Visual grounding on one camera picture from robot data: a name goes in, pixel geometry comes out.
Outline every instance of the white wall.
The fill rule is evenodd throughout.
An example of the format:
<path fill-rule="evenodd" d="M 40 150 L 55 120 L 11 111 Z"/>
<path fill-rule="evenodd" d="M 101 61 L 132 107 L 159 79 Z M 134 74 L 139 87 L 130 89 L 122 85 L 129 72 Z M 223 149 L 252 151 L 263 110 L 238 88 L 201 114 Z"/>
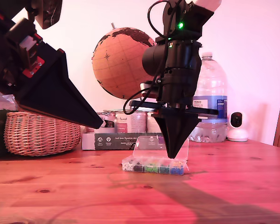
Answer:
<path fill-rule="evenodd" d="M 154 0 L 64 0 L 60 21 L 38 33 L 55 49 L 67 53 L 69 75 L 92 107 L 121 108 L 123 100 L 106 93 L 97 83 L 91 66 L 92 52 L 100 38 L 116 27 L 138 28 L 157 35 L 147 22 Z M 162 31 L 162 9 L 152 11 Z M 15 21 L 25 16 L 22 11 Z M 203 51 L 213 51 L 228 76 L 230 112 L 244 111 L 250 118 L 250 138 L 272 144 L 280 109 L 280 0 L 222 0 L 204 26 Z"/>

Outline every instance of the cork globe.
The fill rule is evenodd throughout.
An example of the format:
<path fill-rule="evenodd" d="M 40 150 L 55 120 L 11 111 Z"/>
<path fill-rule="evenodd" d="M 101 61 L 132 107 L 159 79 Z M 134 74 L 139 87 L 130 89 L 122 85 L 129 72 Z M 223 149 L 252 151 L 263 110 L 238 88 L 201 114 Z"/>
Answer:
<path fill-rule="evenodd" d="M 135 28 L 118 28 L 103 36 L 92 57 L 94 75 L 111 95 L 127 99 L 140 90 L 140 83 L 153 78 L 142 67 L 144 51 L 155 42 Z"/>

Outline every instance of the security camera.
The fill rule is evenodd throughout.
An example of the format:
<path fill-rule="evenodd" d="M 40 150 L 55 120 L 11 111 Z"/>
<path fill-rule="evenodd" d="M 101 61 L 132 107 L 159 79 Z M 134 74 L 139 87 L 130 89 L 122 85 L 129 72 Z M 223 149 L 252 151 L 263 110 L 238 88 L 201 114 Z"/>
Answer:
<path fill-rule="evenodd" d="M 248 117 L 241 112 L 234 112 L 228 115 L 227 138 L 229 141 L 247 141 Z"/>

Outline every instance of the white beads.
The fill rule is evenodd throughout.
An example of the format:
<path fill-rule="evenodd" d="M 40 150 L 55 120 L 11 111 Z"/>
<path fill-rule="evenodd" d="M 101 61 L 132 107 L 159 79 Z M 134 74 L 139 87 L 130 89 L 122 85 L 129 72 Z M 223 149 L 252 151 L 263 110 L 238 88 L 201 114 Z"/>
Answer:
<path fill-rule="evenodd" d="M 122 164 L 122 170 L 133 171 L 133 164 L 131 162 Z"/>

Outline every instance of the clear plastic organizer box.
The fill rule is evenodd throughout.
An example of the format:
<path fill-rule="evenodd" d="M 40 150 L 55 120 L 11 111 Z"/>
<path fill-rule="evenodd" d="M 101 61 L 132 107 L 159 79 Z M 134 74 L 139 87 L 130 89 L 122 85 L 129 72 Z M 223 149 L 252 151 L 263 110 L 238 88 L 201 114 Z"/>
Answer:
<path fill-rule="evenodd" d="M 187 139 L 175 159 L 167 156 L 164 138 L 161 136 L 140 136 L 137 138 L 133 154 L 122 160 L 122 170 L 183 175 L 188 169 L 189 139 Z"/>

